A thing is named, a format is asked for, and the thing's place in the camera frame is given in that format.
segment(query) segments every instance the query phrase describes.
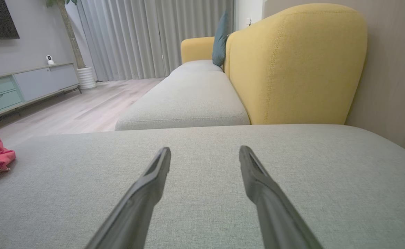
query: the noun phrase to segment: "tv stand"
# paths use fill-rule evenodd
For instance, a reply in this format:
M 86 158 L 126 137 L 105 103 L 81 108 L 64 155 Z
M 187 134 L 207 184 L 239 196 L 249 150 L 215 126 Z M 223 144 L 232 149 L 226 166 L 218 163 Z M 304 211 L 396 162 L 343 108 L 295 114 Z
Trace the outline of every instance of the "tv stand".
M 0 75 L 0 115 L 41 99 L 78 89 L 73 63 L 59 63 Z

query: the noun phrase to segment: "curtain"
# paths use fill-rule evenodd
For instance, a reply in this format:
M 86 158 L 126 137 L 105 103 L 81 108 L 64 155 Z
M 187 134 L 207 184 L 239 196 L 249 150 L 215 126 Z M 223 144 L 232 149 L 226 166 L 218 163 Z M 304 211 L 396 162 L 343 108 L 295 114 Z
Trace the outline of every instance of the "curtain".
M 234 0 L 83 0 L 79 15 L 99 81 L 166 77 L 184 39 L 214 36 Z

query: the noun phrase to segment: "light wood floor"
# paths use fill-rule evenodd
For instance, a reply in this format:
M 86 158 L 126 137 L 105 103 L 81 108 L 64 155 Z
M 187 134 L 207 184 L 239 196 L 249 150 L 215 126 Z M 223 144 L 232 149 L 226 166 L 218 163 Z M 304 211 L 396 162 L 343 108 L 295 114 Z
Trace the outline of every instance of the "light wood floor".
M 118 116 L 162 79 L 99 82 L 98 87 L 60 94 L 0 118 L 6 148 L 30 137 L 114 131 Z

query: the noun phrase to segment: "gray seat cushion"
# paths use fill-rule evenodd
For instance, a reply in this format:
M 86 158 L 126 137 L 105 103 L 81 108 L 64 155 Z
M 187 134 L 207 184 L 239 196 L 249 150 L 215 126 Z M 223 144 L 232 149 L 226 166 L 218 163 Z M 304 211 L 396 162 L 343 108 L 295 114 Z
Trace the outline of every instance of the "gray seat cushion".
M 163 146 L 145 248 L 263 248 L 249 145 L 324 248 L 405 248 L 405 150 L 350 126 L 289 124 L 38 137 L 0 174 L 0 248 L 82 248 Z
M 183 64 L 142 96 L 120 115 L 116 130 L 249 125 L 247 112 L 222 70 L 203 63 L 198 71 L 197 65 Z

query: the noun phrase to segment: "pillow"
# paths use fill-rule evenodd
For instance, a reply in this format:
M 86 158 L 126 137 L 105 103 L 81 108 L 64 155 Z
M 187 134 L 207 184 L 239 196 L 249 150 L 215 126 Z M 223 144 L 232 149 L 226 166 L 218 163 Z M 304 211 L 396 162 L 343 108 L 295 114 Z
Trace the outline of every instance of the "pillow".
M 212 61 L 216 66 L 222 66 L 225 60 L 225 43 L 227 42 L 228 26 L 229 14 L 226 10 L 219 20 L 215 33 L 215 42 L 213 43 Z

